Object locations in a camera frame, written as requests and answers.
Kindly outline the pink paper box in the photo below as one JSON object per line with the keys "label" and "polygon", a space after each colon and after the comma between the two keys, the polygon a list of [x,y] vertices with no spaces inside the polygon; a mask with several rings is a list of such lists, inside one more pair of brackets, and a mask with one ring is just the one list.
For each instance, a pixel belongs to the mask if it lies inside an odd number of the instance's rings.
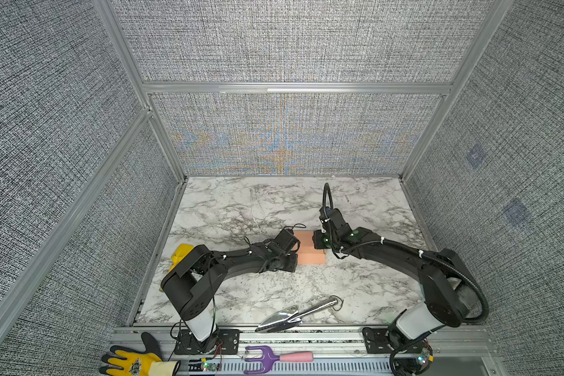
{"label": "pink paper box", "polygon": [[322,266],[326,263],[325,250],[315,248],[313,231],[299,230],[295,236],[300,241],[297,251],[299,266]]}

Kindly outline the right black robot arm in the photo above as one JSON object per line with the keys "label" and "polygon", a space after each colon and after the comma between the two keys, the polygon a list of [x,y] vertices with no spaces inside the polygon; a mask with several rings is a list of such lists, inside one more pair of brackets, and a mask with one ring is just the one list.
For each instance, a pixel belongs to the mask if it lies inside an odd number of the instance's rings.
{"label": "right black robot arm", "polygon": [[396,352],[424,342],[443,327],[481,324],[488,318],[487,297],[451,249],[413,248],[363,227],[352,229],[337,208],[324,206],[319,220],[321,229],[313,233],[317,249],[330,249],[340,259],[351,256],[381,263],[420,284],[424,302],[404,310],[387,329],[387,341]]}

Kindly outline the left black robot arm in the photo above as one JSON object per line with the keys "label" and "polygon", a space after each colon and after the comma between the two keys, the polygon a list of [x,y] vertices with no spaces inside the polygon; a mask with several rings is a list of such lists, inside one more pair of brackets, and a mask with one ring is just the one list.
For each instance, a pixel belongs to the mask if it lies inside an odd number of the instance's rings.
{"label": "left black robot arm", "polygon": [[301,241],[291,227],[264,241],[244,241],[245,248],[228,252],[211,250],[204,244],[194,246],[161,281],[161,290],[198,353],[210,353],[219,341],[215,295],[222,282],[245,274],[293,273],[297,268]]}

